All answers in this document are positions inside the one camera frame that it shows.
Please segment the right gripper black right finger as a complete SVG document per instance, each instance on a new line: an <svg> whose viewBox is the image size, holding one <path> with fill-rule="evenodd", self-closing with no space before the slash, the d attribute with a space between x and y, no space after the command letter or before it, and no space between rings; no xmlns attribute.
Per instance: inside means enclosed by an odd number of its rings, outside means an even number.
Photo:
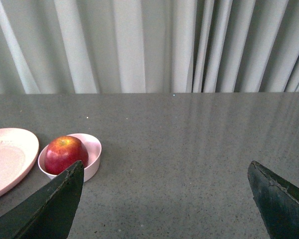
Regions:
<svg viewBox="0 0 299 239"><path fill-rule="evenodd" d="M299 187L256 161L248 180L270 238L299 239Z"/></svg>

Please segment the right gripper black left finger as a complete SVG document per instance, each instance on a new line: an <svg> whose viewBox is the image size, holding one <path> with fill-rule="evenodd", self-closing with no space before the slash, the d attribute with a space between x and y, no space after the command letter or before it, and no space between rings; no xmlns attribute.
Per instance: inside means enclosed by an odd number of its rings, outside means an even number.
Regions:
<svg viewBox="0 0 299 239"><path fill-rule="evenodd" d="M0 239L65 239L80 202L84 167L77 161L0 217Z"/></svg>

